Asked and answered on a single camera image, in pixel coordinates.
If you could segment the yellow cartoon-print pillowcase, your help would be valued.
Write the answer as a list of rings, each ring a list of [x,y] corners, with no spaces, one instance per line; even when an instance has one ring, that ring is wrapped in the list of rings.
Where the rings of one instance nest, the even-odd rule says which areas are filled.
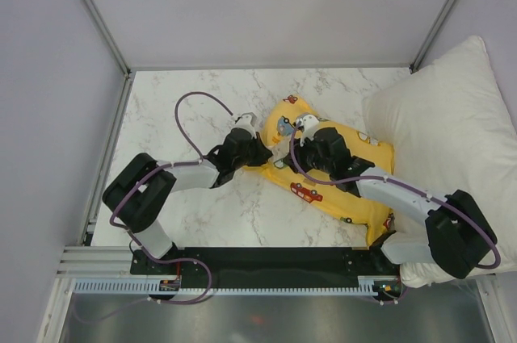
[[[294,128],[295,119],[304,113],[318,115],[298,94],[290,94],[283,98],[266,119],[261,132],[263,143],[273,148],[287,139]],[[335,128],[343,136],[351,155],[371,161],[390,174],[393,172],[394,149],[391,144],[375,140],[354,128],[327,119],[322,120],[322,126]],[[371,245],[389,230],[393,211],[382,203],[355,197],[335,186],[311,182],[304,176],[295,174],[287,166],[278,168],[269,162],[262,166],[258,173],[337,220],[366,226],[367,245]]]

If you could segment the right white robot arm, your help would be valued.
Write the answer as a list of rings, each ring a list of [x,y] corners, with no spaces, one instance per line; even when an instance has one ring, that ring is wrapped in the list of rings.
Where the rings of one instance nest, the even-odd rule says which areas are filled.
[[[393,231],[374,242],[369,264],[379,274],[409,263],[435,264],[454,278],[472,270],[492,270],[502,258],[497,237],[473,197],[456,190],[435,195],[387,173],[373,162],[350,154],[335,128],[308,127],[297,121],[289,157],[296,171],[308,176],[315,169],[327,174],[324,186],[333,186],[357,198],[382,203],[415,221],[424,234]]]

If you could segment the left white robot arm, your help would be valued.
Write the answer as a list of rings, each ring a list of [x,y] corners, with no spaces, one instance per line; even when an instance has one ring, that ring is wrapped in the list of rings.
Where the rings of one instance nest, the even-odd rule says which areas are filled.
[[[233,128],[200,161],[161,163],[148,153],[137,154],[103,192],[102,201],[111,211],[110,224],[125,230],[149,254],[153,269],[168,274],[177,262],[175,244],[158,216],[169,196],[183,190],[218,188],[240,168],[259,167],[270,158],[272,151],[257,132]]]

